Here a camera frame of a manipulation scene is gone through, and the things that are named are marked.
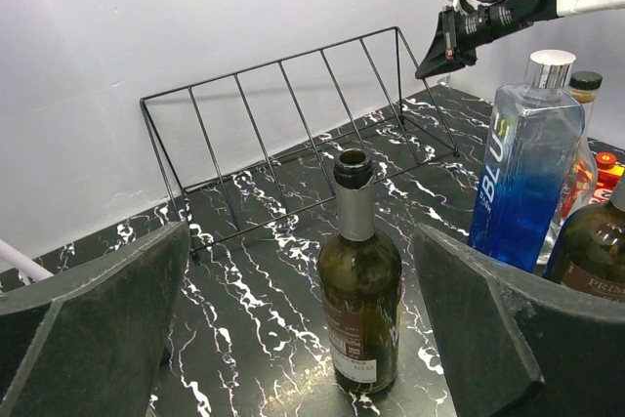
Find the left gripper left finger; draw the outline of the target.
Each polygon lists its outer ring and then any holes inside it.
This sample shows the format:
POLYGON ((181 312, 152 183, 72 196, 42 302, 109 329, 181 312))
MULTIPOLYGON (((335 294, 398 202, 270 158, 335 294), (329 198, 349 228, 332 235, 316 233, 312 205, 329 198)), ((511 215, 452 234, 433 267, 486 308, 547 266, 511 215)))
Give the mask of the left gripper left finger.
POLYGON ((2 294, 2 415, 146 415, 189 245, 170 223, 2 294))

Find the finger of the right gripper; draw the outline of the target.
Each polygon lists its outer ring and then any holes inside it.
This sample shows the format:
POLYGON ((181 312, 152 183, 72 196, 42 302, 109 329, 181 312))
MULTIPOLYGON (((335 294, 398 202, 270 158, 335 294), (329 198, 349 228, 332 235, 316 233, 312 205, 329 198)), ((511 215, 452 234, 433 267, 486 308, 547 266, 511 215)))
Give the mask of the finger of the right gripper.
POLYGON ((434 40, 415 72, 416 79, 451 73, 464 67, 457 38, 459 18, 453 9, 438 14, 434 40))

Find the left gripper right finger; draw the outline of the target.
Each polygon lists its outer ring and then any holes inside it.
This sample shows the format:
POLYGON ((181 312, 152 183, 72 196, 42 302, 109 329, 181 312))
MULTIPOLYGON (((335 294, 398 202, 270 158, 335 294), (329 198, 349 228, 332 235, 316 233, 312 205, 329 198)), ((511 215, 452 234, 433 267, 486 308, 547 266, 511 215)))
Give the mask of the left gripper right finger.
POLYGON ((621 416, 624 307, 425 224, 416 271, 459 416, 621 416))

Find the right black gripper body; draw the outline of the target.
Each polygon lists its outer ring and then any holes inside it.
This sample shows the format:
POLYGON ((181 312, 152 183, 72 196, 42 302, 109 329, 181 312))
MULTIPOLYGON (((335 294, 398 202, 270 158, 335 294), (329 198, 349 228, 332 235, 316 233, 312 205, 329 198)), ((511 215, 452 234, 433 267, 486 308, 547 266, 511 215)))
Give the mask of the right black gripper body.
POLYGON ((446 59, 473 65, 476 48, 518 30, 518 22, 503 4, 480 6, 463 16, 451 10, 446 20, 446 59))

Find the blue square glass bottle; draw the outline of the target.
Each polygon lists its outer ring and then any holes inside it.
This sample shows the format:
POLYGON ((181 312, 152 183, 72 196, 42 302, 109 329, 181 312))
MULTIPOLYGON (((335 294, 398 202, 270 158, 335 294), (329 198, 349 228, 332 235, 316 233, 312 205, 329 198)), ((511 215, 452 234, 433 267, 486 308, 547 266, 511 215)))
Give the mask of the blue square glass bottle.
POLYGON ((536 51, 523 81, 494 96, 468 244, 523 271, 537 264, 585 126, 566 90, 575 61, 536 51))

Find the dark green wine bottle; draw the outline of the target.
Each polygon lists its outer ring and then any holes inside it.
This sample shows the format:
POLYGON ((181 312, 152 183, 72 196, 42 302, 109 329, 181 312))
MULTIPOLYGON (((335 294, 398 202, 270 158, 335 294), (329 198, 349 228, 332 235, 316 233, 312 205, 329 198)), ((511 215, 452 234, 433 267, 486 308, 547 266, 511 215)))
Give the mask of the dark green wine bottle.
POLYGON ((608 201, 588 204, 562 225, 543 277, 570 289, 624 301, 624 182, 608 201))
POLYGON ((402 261, 375 226, 374 171, 361 148, 334 160, 338 231, 316 262, 330 353, 340 386, 376 394, 396 378, 402 261))

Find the black wire wine rack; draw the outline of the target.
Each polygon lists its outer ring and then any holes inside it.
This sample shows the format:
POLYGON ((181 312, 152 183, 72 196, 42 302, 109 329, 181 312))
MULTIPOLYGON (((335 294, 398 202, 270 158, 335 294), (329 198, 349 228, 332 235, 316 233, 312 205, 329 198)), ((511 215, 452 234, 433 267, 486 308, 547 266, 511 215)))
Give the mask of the black wire wine rack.
POLYGON ((193 255, 333 202, 333 156, 367 149, 377 181, 458 145, 391 26, 145 97, 142 118, 193 255))

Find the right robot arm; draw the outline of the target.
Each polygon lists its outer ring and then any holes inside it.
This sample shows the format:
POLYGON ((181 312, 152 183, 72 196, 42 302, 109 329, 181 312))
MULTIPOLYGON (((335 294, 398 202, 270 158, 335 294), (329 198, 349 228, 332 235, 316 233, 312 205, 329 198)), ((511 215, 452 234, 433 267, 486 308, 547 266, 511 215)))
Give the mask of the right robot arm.
POLYGON ((437 17, 434 40, 418 66, 418 80, 477 62, 477 48, 539 21, 619 10, 624 0, 448 0, 437 17))

